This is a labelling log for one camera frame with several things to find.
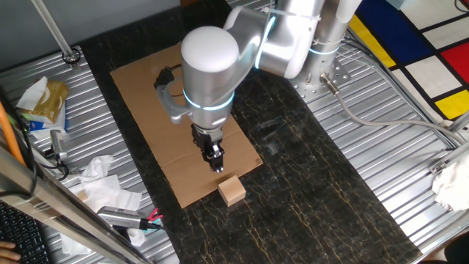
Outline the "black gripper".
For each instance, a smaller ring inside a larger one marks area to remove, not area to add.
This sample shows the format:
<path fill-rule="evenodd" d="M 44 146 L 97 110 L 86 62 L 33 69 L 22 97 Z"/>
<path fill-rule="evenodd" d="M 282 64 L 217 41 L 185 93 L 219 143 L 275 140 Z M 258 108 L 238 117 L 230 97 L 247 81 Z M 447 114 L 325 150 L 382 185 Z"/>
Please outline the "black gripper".
<path fill-rule="evenodd" d="M 201 149 L 203 159 L 210 165 L 210 169 L 220 173 L 224 170 L 224 149 L 221 147 L 222 131 L 220 128 L 205 130 L 199 126 L 192 126 L 193 141 Z"/>

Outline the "person hand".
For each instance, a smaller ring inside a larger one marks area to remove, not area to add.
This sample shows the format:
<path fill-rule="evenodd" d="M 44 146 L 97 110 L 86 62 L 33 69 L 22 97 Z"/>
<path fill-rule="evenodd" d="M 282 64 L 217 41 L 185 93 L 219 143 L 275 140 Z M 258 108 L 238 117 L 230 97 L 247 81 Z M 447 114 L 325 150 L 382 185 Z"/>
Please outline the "person hand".
<path fill-rule="evenodd" d="M 19 264 L 21 256 L 15 252 L 16 245 L 12 242 L 0 242 L 1 264 Z"/>

